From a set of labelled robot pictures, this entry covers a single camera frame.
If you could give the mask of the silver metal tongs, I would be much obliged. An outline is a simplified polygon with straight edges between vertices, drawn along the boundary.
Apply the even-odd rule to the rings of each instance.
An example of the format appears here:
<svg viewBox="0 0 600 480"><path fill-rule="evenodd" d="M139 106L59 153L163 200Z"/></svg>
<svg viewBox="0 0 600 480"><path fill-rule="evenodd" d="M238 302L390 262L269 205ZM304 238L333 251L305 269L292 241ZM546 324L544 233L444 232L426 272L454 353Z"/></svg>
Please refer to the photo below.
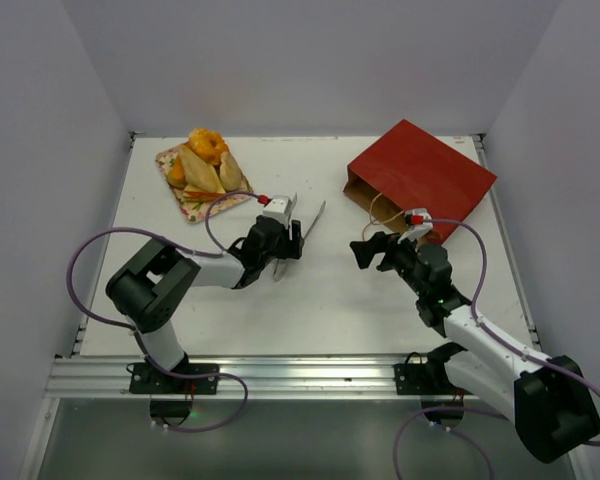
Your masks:
<svg viewBox="0 0 600 480"><path fill-rule="evenodd" d="M326 209L326 205L327 205L327 201L323 200L316 215L314 216L314 219L312 220L312 222L310 223L308 229L306 230L305 234L304 234L304 239L307 239L312 231L315 229L318 221L321 219L321 217L324 214L324 211ZM283 277L285 276L289 266L293 263L293 260L280 260L278 259L276 261L274 270L273 270L273 280L275 282L280 282Z"/></svg>

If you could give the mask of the round beige bread bun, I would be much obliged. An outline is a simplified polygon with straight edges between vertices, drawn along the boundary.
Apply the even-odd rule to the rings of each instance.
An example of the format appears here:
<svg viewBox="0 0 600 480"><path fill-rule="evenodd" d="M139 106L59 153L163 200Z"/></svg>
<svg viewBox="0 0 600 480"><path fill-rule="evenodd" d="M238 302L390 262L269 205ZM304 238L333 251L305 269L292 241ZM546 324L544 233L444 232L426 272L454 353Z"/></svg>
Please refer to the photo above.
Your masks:
<svg viewBox="0 0 600 480"><path fill-rule="evenodd" d="M243 173L234 156L229 152L220 155L219 179L226 191L238 190L243 178Z"/></svg>

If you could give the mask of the red paper bag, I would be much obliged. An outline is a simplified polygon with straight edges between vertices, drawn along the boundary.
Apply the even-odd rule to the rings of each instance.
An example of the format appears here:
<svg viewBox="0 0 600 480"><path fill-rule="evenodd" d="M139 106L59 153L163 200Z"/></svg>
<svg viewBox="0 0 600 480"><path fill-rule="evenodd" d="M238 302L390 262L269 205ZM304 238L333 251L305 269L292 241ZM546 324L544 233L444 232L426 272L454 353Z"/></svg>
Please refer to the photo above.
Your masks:
<svg viewBox="0 0 600 480"><path fill-rule="evenodd" d="M347 165L343 192L373 225L406 231L404 214L425 208L442 244L489 193L497 176L415 124L402 120Z"/></svg>

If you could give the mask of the glazed fake donut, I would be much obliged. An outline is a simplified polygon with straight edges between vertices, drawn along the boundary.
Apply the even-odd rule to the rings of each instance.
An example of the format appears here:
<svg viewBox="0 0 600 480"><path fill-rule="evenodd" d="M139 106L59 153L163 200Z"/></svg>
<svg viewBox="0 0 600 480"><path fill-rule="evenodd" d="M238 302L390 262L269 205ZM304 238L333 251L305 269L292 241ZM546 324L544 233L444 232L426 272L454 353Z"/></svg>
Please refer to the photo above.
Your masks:
<svg viewBox="0 0 600 480"><path fill-rule="evenodd" d="M223 137L206 128L195 128L188 135L188 146L202 160L212 165L219 165L223 153L229 151Z"/></svg>

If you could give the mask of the orange fake sandwich bread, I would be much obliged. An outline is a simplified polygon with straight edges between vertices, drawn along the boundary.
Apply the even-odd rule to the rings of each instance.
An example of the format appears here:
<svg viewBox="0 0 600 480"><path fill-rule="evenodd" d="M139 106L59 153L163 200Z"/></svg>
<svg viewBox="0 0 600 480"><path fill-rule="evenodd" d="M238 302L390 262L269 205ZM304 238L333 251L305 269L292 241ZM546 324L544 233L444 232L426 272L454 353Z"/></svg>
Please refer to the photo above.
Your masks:
<svg viewBox="0 0 600 480"><path fill-rule="evenodd" d="M214 192L208 192L196 187L193 184L188 184L182 190L182 196L184 200L191 203L211 203L225 194L226 191L222 187Z"/></svg>

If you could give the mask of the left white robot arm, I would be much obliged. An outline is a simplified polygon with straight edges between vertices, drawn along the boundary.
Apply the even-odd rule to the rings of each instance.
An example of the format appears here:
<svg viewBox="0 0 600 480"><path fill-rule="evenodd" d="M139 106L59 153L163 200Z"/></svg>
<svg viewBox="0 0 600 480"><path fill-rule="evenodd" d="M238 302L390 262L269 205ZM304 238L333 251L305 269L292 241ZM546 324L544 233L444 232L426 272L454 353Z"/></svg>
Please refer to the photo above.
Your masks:
<svg viewBox="0 0 600 480"><path fill-rule="evenodd" d="M188 355L182 348L172 317L192 288L244 289L257 281L275 260L298 260L304 238L301 222L287 226L259 215L247 235L225 253L209 257L174 243L152 239L108 281L105 293L134 328L134 337L152 379L165 392L181 390L188 378Z"/></svg>

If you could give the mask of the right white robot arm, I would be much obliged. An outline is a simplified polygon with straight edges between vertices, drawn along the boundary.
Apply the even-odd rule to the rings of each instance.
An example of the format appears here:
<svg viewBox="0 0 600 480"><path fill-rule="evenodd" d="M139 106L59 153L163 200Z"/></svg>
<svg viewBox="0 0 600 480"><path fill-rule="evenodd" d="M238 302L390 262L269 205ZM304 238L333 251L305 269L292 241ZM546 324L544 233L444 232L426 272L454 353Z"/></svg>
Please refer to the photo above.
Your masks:
<svg viewBox="0 0 600 480"><path fill-rule="evenodd" d="M549 357L511 339L495 340L499 329L477 320L470 300L452 283L446 250L417 246L397 234L378 232L350 244L361 269L382 257L378 270L395 272L416 294L423 323L445 338L422 365L396 366L398 376L421 380L437 392L473 394L515 427L525 448L550 463L600 434L600 416L581 369L567 356Z"/></svg>

